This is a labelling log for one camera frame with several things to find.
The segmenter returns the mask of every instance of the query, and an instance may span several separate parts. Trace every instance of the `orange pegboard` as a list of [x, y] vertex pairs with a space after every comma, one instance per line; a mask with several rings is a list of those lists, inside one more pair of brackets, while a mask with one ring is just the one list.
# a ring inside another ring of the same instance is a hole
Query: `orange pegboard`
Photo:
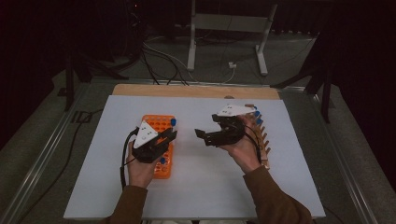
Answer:
[[[142, 120], [145, 120], [156, 132], [159, 133], [173, 127], [171, 123], [172, 119], [175, 119], [175, 117], [170, 115], [145, 115], [142, 118]], [[173, 143], [170, 142], [168, 150], [163, 153], [162, 160], [164, 160], [164, 164], [159, 161], [155, 166], [154, 179], [167, 179], [171, 176], [173, 148]]]

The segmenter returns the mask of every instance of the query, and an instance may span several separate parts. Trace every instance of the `brown sleeve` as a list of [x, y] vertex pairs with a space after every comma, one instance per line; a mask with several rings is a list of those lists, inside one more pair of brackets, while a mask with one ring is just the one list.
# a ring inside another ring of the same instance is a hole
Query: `brown sleeve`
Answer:
[[147, 189], [137, 186], [126, 186], [120, 196], [113, 215], [101, 220], [100, 224], [139, 224], [143, 214]]
[[308, 209], [284, 193], [265, 167], [244, 175], [260, 223], [311, 223]]

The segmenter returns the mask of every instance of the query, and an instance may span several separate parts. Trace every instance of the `white board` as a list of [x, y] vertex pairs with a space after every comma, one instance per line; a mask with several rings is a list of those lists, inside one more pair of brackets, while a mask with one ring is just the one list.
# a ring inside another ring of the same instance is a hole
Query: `white board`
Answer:
[[306, 206], [313, 217], [324, 217], [283, 101], [109, 96], [64, 218], [103, 218], [112, 214], [121, 194], [119, 169], [125, 138], [146, 114], [175, 116], [177, 139], [171, 177], [154, 179], [148, 186], [143, 218], [256, 217], [241, 169], [227, 152], [206, 147], [194, 132], [194, 129], [218, 131], [219, 125], [211, 116], [227, 104], [257, 106], [272, 149], [268, 156], [272, 177], [283, 191]]

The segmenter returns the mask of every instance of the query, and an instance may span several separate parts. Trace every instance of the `hand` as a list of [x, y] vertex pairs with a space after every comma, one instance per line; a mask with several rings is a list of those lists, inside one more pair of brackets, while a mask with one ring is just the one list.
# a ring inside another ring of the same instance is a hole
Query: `hand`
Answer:
[[[238, 118], [241, 119], [247, 126], [245, 128], [245, 132], [253, 137], [254, 133], [250, 130], [250, 128], [253, 129], [253, 124], [251, 123], [251, 121], [244, 116], [238, 116]], [[220, 148], [228, 151], [228, 154], [233, 157], [235, 162], [241, 167], [242, 171], [245, 174], [261, 166], [259, 161], [257, 160], [256, 148], [251, 140], [248, 139], [246, 136], [241, 138], [241, 140], [239, 140], [235, 144], [220, 146]]]
[[151, 182], [152, 177], [154, 177], [155, 165], [161, 157], [152, 163], [143, 163], [138, 160], [134, 160], [132, 147], [133, 143], [130, 142], [128, 145], [128, 157], [126, 159], [126, 162], [133, 160], [128, 163], [129, 185], [146, 189]]

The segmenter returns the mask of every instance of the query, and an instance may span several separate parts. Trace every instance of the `white stand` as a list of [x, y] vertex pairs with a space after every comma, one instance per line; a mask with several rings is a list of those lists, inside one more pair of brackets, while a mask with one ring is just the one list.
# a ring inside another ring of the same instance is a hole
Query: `white stand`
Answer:
[[262, 33], [262, 42], [260, 45], [256, 46], [256, 54], [259, 62], [260, 73], [263, 76], [268, 74], [262, 51], [271, 29], [277, 5], [272, 5], [269, 16], [267, 18], [262, 18], [195, 13], [195, 0], [191, 1], [191, 39], [189, 60], [187, 62], [187, 69], [189, 71], [192, 72], [195, 65], [195, 29], [209, 29]]

